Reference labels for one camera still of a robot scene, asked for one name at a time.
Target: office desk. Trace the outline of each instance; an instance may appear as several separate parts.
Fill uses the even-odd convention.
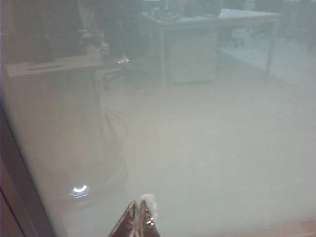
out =
[[[219,27],[227,25],[240,25],[246,23],[272,23],[272,33],[270,37],[269,54],[265,67],[265,72],[270,72],[272,58],[274,53],[275,41],[278,32],[278,26],[281,15],[278,13],[265,13],[246,10],[222,9],[218,17],[182,17],[177,21],[155,20],[153,16],[146,12],[140,13],[140,21],[149,25],[150,43],[154,39],[159,39],[159,60],[160,60],[160,79],[163,85],[166,85],[166,33],[177,29],[190,29],[202,27]]]
[[[101,60],[101,54],[97,49],[88,50],[87,55],[57,58],[49,63],[15,63],[7,64],[9,77],[21,77],[40,74],[51,74],[69,71],[95,71],[103,68],[118,68],[119,65],[113,59]]]

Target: dark object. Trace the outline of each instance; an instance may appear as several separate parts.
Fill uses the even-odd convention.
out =
[[[136,210],[136,202],[132,201],[111,231],[109,237],[129,237],[135,224]]]
[[[219,16],[222,12],[223,0],[201,0],[200,3],[205,14]]]
[[[82,22],[77,0],[12,0],[12,7],[17,37],[28,49],[20,51],[25,54],[21,57],[28,61],[45,62],[54,57],[86,54],[78,33]],[[49,40],[39,39],[38,36],[48,37]]]
[[[139,236],[140,237],[159,237],[154,219],[145,201],[140,204],[139,213]]]
[[[192,3],[191,3],[191,1],[187,1],[184,5],[184,16],[193,17],[192,11],[193,11]]]
[[[101,19],[105,42],[108,43],[112,56],[122,57],[125,54],[128,58],[133,58],[134,55],[131,54],[141,51],[138,44],[140,7],[138,0],[107,0],[105,4],[100,5],[102,11],[98,13],[98,17]]]

